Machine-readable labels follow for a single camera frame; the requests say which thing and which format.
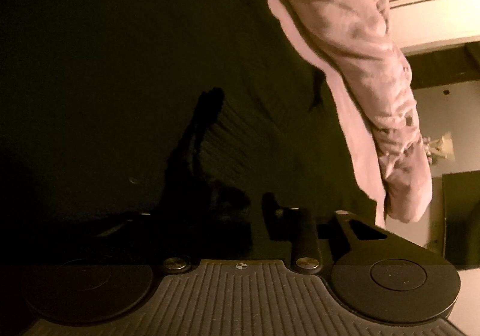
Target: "pink cloth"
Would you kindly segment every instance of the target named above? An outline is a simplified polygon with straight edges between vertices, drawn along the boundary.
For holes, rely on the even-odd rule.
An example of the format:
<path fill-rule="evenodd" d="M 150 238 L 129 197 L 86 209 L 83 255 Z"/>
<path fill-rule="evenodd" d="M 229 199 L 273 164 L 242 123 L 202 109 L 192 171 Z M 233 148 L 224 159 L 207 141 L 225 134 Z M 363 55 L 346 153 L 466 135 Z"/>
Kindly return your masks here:
<path fill-rule="evenodd" d="M 367 116 L 388 214 L 416 222 L 431 201 L 411 69 L 389 33 L 388 0 L 287 0 L 313 45 L 342 73 Z"/>

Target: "black fabric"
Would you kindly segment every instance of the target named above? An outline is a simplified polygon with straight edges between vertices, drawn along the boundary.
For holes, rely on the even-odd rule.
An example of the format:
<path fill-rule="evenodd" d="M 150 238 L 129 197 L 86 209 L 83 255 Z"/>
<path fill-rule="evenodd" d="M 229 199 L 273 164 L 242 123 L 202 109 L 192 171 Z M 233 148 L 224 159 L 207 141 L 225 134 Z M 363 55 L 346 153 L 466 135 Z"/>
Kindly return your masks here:
<path fill-rule="evenodd" d="M 0 201 L 14 231 L 158 208 L 169 157 L 215 87 L 225 101 L 200 161 L 248 198 L 250 220 L 271 191 L 374 221 L 324 75 L 266 0 L 0 0 L 0 47 Z"/>

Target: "ribbed gray panel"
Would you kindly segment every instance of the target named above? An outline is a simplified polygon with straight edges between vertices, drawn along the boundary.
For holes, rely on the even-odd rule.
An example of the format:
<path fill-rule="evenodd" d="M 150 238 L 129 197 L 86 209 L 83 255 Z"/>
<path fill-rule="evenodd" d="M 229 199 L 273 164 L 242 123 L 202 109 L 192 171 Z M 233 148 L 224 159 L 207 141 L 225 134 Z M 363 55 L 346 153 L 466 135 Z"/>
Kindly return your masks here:
<path fill-rule="evenodd" d="M 450 323 L 397 327 L 342 308 L 320 278 L 282 261 L 202 261 L 193 272 L 164 278 L 142 308 L 91 327 L 37 321 L 25 336 L 462 336 Z"/>

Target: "pink sleeve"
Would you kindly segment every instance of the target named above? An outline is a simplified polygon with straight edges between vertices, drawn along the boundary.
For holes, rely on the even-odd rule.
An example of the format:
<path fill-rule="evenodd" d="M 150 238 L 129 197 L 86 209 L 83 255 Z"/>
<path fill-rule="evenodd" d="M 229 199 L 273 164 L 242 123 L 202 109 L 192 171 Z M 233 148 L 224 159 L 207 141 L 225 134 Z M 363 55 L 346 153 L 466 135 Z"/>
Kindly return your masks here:
<path fill-rule="evenodd" d="M 431 175 L 419 130 L 411 70 L 387 31 L 388 0 L 288 0 L 313 44 L 338 66 L 370 120 L 389 195 L 388 213 L 421 218 Z"/>

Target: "round metal screw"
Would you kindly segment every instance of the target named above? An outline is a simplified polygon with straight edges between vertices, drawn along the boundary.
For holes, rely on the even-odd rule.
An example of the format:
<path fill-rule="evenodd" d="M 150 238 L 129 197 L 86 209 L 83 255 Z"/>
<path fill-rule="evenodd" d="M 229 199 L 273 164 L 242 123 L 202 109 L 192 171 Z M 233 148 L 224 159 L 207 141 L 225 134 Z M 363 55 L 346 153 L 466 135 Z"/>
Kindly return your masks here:
<path fill-rule="evenodd" d="M 311 257 L 302 257 L 296 261 L 296 264 L 304 270 L 312 270 L 313 268 L 317 268 L 320 265 L 320 262 Z"/>
<path fill-rule="evenodd" d="M 187 262 L 179 257 L 171 257 L 163 262 L 165 268 L 169 270 L 181 270 L 187 266 Z"/>

